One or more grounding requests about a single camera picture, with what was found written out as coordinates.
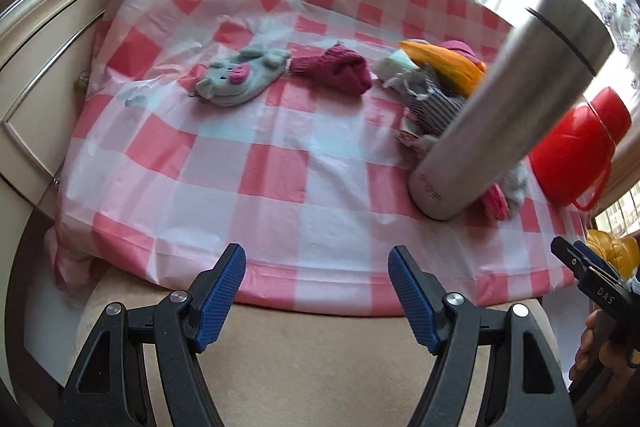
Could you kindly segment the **person right hand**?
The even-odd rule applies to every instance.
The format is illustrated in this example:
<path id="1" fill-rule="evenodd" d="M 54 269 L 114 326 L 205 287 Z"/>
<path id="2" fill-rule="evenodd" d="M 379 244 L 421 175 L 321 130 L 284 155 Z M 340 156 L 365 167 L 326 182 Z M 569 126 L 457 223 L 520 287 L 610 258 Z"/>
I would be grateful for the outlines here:
<path id="1" fill-rule="evenodd" d="M 590 365 L 591 355 L 597 353 L 594 347 L 596 343 L 596 326 L 603 317 L 608 317 L 608 314 L 602 310 L 596 310 L 586 318 L 586 329 L 582 333 L 582 337 L 580 337 L 579 348 L 575 355 L 574 364 L 568 372 L 570 381 L 576 381 L 578 377 L 585 373 Z M 629 365 L 629 350 L 623 343 L 606 340 L 602 343 L 597 355 L 602 365 L 606 369 L 611 369 L 612 373 L 616 376 L 631 377 L 636 371 Z"/>

